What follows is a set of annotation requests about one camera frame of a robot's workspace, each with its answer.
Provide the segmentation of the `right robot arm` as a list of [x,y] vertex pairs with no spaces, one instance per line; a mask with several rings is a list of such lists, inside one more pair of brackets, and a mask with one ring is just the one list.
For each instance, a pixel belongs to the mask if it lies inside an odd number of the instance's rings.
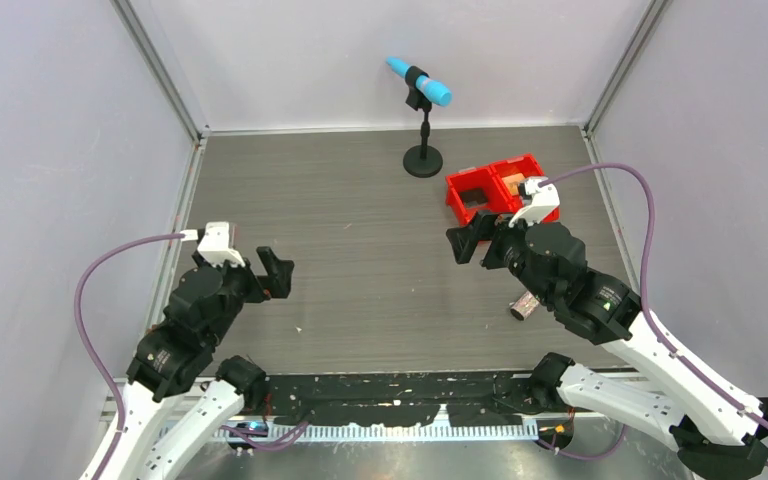
[[683,350],[640,296],[589,267],[584,243],[559,223],[528,225],[481,212],[446,233],[457,263],[486,243],[486,269],[509,271],[564,328],[626,361],[655,390],[607,379],[556,353],[531,376],[544,410],[591,410],[647,434],[705,479],[751,479],[768,461],[768,397],[736,388]]

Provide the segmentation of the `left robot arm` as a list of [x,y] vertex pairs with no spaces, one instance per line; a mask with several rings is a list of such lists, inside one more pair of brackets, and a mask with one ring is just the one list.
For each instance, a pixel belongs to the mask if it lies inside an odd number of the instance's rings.
[[212,265],[197,252],[195,268],[171,292],[163,320],[138,342],[117,392],[114,422],[83,474],[86,479],[173,479],[231,417],[258,412],[268,396],[267,374],[239,356],[222,361],[198,402],[166,434],[160,429],[247,304],[286,299],[295,264],[273,250],[256,250],[265,272],[245,258]]

